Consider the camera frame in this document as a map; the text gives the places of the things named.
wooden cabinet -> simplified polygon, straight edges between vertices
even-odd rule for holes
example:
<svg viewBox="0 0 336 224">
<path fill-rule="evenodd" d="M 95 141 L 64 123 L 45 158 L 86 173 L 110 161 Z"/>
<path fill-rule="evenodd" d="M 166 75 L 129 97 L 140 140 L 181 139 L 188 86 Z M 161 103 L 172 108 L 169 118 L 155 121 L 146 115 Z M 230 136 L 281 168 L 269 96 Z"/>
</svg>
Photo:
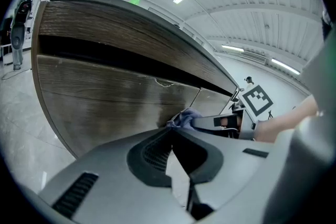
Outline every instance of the wooden cabinet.
<svg viewBox="0 0 336 224">
<path fill-rule="evenodd" d="M 43 111 L 75 157 L 189 106 L 219 114 L 237 88 L 193 39 L 121 0 L 42 1 L 31 56 Z"/>
</svg>

floor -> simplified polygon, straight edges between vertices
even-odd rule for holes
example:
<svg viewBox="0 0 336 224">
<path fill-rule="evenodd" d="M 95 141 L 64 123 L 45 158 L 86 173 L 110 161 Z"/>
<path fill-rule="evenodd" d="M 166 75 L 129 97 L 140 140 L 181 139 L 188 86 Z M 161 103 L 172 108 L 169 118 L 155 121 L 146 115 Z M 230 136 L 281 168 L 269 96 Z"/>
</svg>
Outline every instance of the floor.
<svg viewBox="0 0 336 224">
<path fill-rule="evenodd" d="M 47 122 L 30 69 L 30 51 L 21 70 L 0 62 L 0 147 L 14 178 L 38 193 L 75 159 Z"/>
</svg>

blue cloth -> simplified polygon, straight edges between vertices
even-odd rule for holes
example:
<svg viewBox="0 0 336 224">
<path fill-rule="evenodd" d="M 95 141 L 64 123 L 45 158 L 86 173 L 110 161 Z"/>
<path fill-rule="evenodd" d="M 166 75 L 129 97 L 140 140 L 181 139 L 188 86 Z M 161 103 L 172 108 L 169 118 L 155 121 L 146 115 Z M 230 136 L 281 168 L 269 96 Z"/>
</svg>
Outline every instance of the blue cloth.
<svg viewBox="0 0 336 224">
<path fill-rule="evenodd" d="M 170 121 L 167 121 L 166 127 L 183 127 L 189 130 L 196 130 L 191 126 L 191 121 L 195 118 L 202 118 L 202 115 L 197 110 L 187 108 L 173 116 Z"/>
</svg>

backpack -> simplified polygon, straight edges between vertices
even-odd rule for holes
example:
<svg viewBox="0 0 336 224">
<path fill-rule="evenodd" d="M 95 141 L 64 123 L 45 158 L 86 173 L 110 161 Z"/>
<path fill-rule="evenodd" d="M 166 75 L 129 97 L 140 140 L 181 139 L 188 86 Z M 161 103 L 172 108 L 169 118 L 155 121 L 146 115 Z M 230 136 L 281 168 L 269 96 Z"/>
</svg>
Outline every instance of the backpack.
<svg viewBox="0 0 336 224">
<path fill-rule="evenodd" d="M 32 11 L 33 0 L 21 0 L 15 9 L 14 24 L 24 24 Z"/>
</svg>

forearm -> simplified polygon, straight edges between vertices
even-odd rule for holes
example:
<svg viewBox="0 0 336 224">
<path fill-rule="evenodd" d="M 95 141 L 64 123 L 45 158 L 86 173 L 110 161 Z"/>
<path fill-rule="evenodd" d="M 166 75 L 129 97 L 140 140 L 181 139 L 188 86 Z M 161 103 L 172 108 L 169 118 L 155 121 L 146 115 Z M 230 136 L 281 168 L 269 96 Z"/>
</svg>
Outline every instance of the forearm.
<svg viewBox="0 0 336 224">
<path fill-rule="evenodd" d="M 268 121 L 259 122 L 256 140 L 274 142 L 280 132 L 295 128 L 305 117 L 314 116 L 317 111 L 316 101 L 311 95 L 290 112 Z"/>
</svg>

